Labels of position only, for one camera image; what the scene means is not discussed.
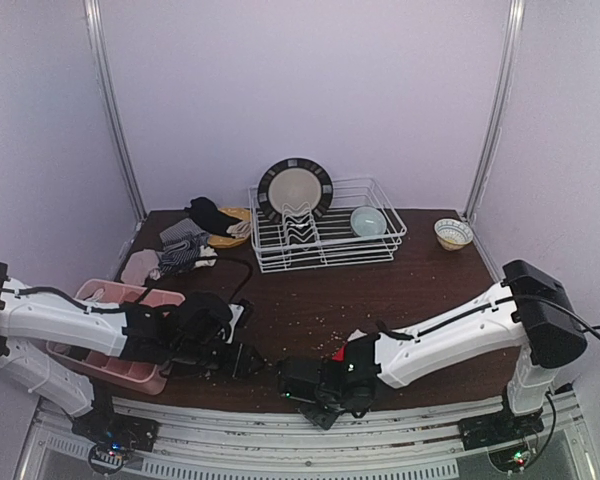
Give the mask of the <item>red white-trimmed underwear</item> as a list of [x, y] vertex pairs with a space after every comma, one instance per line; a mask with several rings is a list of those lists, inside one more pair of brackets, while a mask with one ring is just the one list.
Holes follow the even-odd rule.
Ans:
[[342, 362], [345, 359], [345, 351], [349, 343], [354, 340], [358, 340], [360, 338], [364, 338], [367, 336], [366, 332], [363, 332], [359, 329], [353, 331], [345, 340], [344, 344], [333, 354], [331, 357], [332, 360]]

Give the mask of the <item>striped navy underwear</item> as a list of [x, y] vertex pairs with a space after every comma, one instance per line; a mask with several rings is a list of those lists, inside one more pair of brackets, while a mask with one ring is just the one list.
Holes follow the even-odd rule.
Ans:
[[159, 260], [162, 275], [178, 274], [201, 267], [213, 267], [216, 263], [215, 250], [208, 246], [209, 236], [187, 235], [179, 241], [168, 244]]

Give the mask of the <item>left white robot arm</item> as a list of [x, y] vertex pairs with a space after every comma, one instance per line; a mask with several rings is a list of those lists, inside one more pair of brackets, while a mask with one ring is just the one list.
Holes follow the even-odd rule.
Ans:
[[0, 369], [27, 390], [55, 403], [70, 418], [109, 421], [110, 395], [34, 346], [51, 341], [122, 361], [225, 370], [247, 377], [264, 366], [235, 332], [248, 304], [229, 304], [215, 294], [187, 296], [180, 304], [77, 300], [54, 287], [29, 287], [0, 262]]

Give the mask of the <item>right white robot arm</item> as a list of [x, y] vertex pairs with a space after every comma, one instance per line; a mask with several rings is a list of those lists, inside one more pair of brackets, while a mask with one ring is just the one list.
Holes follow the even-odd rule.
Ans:
[[504, 388], [506, 418], [540, 412], [558, 371], [583, 355], [587, 338], [600, 341], [573, 310], [562, 283], [524, 260], [473, 300], [423, 322], [354, 333], [333, 358], [287, 357], [277, 366], [278, 393], [296, 401], [314, 425], [328, 430], [342, 414], [363, 417], [384, 384], [395, 390], [480, 355], [517, 347]]

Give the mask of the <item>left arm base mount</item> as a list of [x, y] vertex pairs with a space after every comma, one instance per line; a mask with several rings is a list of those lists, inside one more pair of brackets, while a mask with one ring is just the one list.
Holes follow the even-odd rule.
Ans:
[[87, 463], [92, 471], [103, 476], [118, 473], [136, 452], [153, 451], [159, 423], [155, 420], [114, 414], [111, 420], [72, 420], [72, 433], [91, 441]]

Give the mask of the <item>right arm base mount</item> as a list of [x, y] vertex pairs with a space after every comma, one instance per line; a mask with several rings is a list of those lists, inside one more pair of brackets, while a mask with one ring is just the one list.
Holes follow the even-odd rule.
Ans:
[[549, 394], [545, 395], [551, 411], [551, 424], [542, 445], [544, 408], [528, 415], [514, 416], [509, 405], [500, 411], [461, 419], [460, 439], [465, 451], [486, 448], [491, 465], [500, 473], [522, 474], [544, 454], [553, 439], [557, 425], [557, 409]]

